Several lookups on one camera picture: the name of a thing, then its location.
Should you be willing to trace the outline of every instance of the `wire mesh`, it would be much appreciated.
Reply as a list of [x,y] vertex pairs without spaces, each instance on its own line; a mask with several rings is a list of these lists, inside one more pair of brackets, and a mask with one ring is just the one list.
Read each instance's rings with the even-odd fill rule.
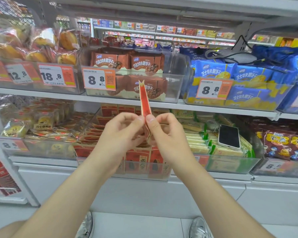
[[2,22],[2,19],[12,25],[34,25],[32,14],[28,8],[11,0],[0,0],[0,22]]

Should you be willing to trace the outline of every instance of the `black cable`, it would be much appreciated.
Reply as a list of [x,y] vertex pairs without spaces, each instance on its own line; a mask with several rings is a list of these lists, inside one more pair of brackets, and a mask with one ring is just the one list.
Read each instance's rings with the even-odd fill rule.
[[243,41],[244,41],[243,44],[246,43],[246,46],[247,46],[249,49],[252,50],[252,47],[251,47],[250,45],[248,45],[248,43],[247,43],[247,41],[245,40],[245,38],[244,38],[243,35],[240,35],[240,36],[238,37],[238,40],[235,42],[235,44],[234,44],[234,46],[231,48],[231,50],[233,50],[233,48],[236,46],[236,44],[238,43],[238,41],[239,41],[241,38],[242,38]]

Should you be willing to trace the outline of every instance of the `smartphone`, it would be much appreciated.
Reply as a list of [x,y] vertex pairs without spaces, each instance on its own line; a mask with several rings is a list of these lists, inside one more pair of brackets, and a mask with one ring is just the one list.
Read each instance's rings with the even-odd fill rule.
[[218,143],[232,149],[241,149],[240,134],[238,128],[221,124]]

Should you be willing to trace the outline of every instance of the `white cabinet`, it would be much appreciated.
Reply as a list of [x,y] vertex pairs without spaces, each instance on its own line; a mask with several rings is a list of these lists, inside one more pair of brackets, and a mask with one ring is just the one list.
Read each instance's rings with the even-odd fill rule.
[[298,184],[254,181],[238,202],[261,224],[298,226]]
[[[74,167],[65,166],[17,165],[20,166],[20,175],[41,204],[75,170]],[[185,185],[175,177],[171,180],[110,178],[100,189],[91,208],[97,212],[173,218],[194,218],[200,215]],[[245,190],[243,181],[219,182],[235,199]]]

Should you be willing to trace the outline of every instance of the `forearm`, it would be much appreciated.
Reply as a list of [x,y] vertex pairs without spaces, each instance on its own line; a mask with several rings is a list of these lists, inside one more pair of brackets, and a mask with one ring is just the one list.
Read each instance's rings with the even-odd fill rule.
[[87,158],[12,238],[75,237],[104,182],[93,159]]
[[274,237],[195,160],[190,159],[175,172],[190,191],[215,238]]

